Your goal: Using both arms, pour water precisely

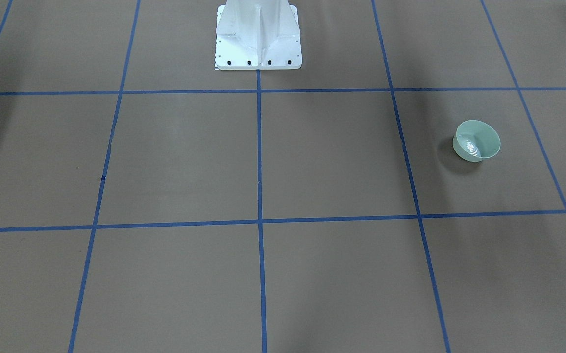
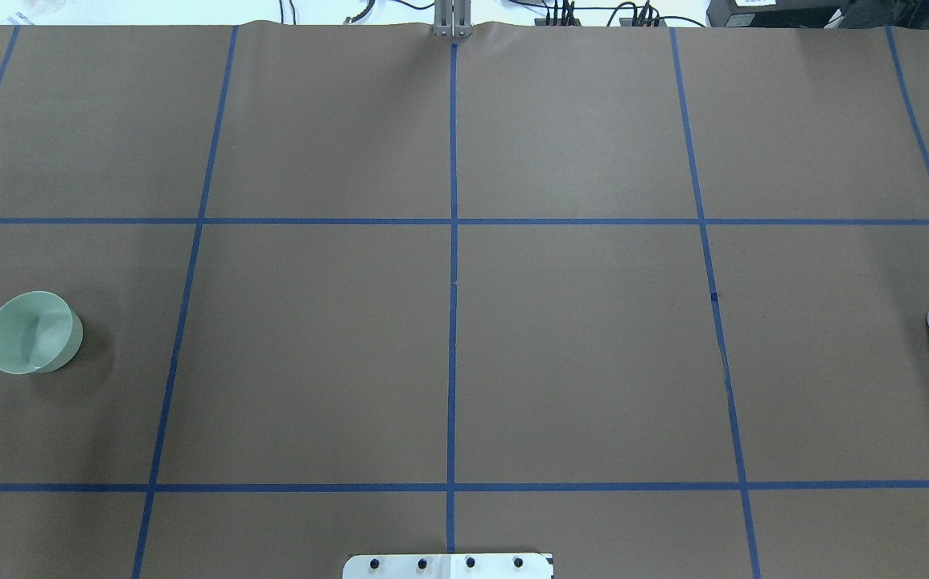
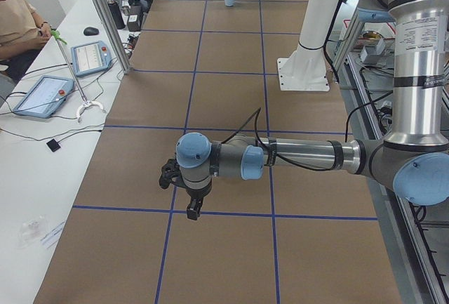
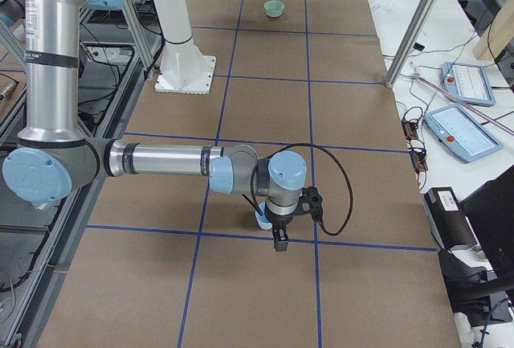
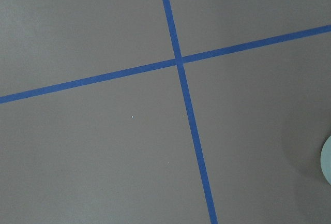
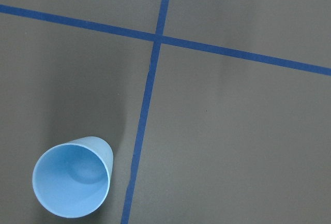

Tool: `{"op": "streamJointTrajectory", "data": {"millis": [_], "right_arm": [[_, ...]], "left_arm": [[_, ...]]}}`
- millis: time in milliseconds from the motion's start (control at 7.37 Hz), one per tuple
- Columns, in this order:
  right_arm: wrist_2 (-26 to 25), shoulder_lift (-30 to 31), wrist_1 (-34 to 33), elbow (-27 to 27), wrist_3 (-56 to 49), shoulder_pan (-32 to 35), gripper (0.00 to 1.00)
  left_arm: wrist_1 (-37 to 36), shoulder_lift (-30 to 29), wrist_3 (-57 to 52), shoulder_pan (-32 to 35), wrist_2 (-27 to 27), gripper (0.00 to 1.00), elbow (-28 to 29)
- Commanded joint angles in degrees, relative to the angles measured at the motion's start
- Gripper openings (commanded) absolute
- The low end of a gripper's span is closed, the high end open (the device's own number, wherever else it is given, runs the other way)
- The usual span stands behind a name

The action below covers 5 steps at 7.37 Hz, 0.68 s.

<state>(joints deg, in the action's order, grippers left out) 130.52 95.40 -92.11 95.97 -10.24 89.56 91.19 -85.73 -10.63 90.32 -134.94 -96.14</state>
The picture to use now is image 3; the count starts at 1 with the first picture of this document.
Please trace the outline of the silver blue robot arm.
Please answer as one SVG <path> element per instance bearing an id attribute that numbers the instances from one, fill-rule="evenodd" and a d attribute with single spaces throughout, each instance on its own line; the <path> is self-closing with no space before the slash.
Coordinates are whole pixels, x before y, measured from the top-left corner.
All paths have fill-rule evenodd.
<path id="1" fill-rule="evenodd" d="M 189 219 L 199 218 L 214 177 L 255 180 L 277 164 L 367 176 L 420 206 L 448 198 L 448 139 L 440 127 L 448 0 L 359 0 L 358 16 L 396 24 L 390 131 L 379 140 L 343 143 L 240 133 L 212 142 L 187 133 L 162 167 L 159 185 L 186 190 Z"/>

